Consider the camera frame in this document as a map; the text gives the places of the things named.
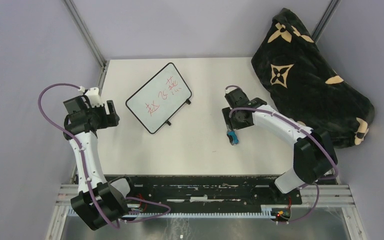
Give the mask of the blue whiteboard eraser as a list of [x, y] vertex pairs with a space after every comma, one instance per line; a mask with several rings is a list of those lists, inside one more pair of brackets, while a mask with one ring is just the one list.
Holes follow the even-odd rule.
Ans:
[[235, 146], [239, 143], [239, 139], [238, 139], [237, 134], [234, 130], [227, 131], [226, 135], [227, 135], [229, 142], [232, 146]]

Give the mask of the small black-framed whiteboard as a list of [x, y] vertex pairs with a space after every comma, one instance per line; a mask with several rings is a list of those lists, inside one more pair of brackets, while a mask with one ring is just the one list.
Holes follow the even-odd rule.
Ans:
[[126, 107], [150, 133], [155, 134], [184, 105], [192, 91], [174, 63], [167, 63], [126, 102]]

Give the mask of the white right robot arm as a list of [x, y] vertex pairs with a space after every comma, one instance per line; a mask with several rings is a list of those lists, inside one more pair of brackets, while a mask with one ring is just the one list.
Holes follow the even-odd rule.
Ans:
[[237, 130], [257, 126], [272, 131], [292, 147], [292, 167], [277, 177], [268, 191], [272, 202], [281, 204], [292, 190], [338, 176], [338, 159], [326, 130], [298, 123], [258, 97], [249, 99], [236, 85], [227, 86], [224, 97], [229, 106], [222, 114], [231, 145], [239, 143]]

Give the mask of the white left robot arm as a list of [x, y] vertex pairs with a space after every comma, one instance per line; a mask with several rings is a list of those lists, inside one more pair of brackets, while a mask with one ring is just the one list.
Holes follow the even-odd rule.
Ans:
[[108, 224], [117, 226], [138, 191], [127, 177], [107, 181], [103, 174], [97, 131], [118, 126], [114, 103], [81, 95], [63, 104], [68, 112], [63, 135], [73, 149], [78, 170], [78, 194], [70, 200], [71, 207], [93, 231]]

